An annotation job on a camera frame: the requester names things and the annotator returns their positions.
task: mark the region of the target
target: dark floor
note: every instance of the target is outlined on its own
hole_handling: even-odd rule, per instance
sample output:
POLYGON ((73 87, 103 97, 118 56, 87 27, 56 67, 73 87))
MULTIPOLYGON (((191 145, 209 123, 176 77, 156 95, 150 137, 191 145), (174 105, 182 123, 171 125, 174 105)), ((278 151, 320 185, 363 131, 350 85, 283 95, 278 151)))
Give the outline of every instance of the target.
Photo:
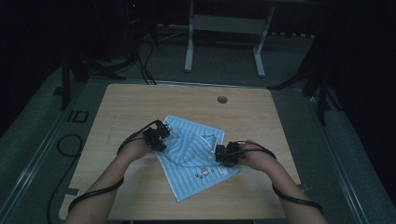
MULTIPOLYGON (((312 43, 312 39, 297 36, 268 37, 262 54, 267 77, 258 78, 251 46, 221 42, 214 45, 204 40, 197 41, 192 72, 185 73, 187 43, 184 37, 164 40, 153 51, 148 70, 160 84, 266 88, 292 77, 312 43)), ((149 46, 142 46, 142 58, 146 59, 148 54, 149 46)), ((120 70, 118 74, 127 80, 117 82, 143 83, 137 66, 120 70)), ((56 142, 68 133, 77 133, 86 139, 106 86, 112 82, 115 80, 100 75, 92 75, 88 83, 73 80, 72 101, 65 111, 59 110, 61 97, 52 95, 61 85, 61 71, 57 70, 43 82, 0 140, 2 220, 7 223, 47 221, 46 210, 52 193, 71 163, 58 153, 56 142), (87 122, 67 121, 72 110, 89 112, 87 122), (33 157, 39 160, 32 165, 33 157)), ((327 126, 321 126, 315 115, 316 102, 299 92, 303 85, 304 80, 287 90, 273 91, 273 97, 300 178, 309 187, 307 193, 324 205, 329 223, 394 222, 395 208, 347 116, 329 102, 331 110, 325 114, 327 126)), ((78 147, 76 142, 69 144, 71 149, 78 147)), ((70 178, 71 174, 49 207, 53 223, 62 222, 57 214, 70 178)), ((285 222, 283 219, 256 220, 256 223, 285 222)))

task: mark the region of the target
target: wooden table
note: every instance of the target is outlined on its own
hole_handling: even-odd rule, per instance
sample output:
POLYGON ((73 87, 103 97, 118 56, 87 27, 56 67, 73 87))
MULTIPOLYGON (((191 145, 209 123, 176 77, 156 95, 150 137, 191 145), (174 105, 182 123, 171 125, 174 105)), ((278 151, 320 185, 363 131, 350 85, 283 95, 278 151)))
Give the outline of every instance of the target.
MULTIPOLYGON (((111 84, 107 87, 70 189, 84 193, 114 159, 131 133, 167 115, 225 132, 224 144, 251 139, 272 150, 300 183, 276 108, 268 90, 198 86, 111 84), (218 102, 219 96, 228 99, 218 102)), ((76 198, 65 195, 60 218, 76 198)), ((177 203, 160 162, 149 154, 125 174, 109 219, 257 219, 284 217, 270 179, 244 167, 232 178, 177 203)))

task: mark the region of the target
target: black wall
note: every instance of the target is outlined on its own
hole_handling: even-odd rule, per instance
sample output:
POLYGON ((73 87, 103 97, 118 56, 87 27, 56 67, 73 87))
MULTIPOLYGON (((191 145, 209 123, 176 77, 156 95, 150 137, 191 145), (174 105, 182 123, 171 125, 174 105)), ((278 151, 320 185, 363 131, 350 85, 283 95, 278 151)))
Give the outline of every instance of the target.
POLYGON ((396 5, 362 1, 335 10, 320 36, 332 81, 389 197, 396 203, 396 5))

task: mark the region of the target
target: table leg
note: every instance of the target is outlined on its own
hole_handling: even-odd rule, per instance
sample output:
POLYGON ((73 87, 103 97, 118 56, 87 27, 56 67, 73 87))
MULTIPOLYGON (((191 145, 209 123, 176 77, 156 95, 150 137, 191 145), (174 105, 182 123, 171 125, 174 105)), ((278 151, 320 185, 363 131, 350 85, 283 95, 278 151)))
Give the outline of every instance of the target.
POLYGON ((262 46, 264 45, 265 37, 267 37, 268 28, 270 27, 271 19, 273 18, 274 11, 275 11, 275 7, 271 7, 269 10, 267 20, 262 27, 262 35, 260 38, 260 43, 257 47, 253 48, 254 61, 256 62, 257 74, 259 77, 265 77, 264 67, 262 65, 262 46))
POLYGON ((194 53, 194 44, 192 42, 194 32, 194 1, 190 0, 190 25, 189 25, 189 45, 187 46, 186 63, 184 65, 184 71, 190 72, 192 69, 192 54, 194 53))

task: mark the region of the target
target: metal frame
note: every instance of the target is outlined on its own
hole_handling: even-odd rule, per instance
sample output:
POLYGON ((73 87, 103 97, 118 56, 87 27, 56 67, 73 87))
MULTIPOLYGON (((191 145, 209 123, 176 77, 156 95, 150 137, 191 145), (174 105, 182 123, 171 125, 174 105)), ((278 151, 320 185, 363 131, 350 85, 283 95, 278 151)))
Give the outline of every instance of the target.
POLYGON ((274 11, 275 7, 270 7, 266 20, 194 15, 194 0, 190 0, 189 44, 187 46, 184 71, 191 72, 192 70, 194 30, 207 30, 260 35, 261 38, 259 45, 253 48, 253 56, 256 63, 257 75, 259 77, 265 77, 264 66, 262 65, 262 46, 264 45, 265 37, 267 37, 268 28, 270 26, 271 19, 273 18, 274 11))

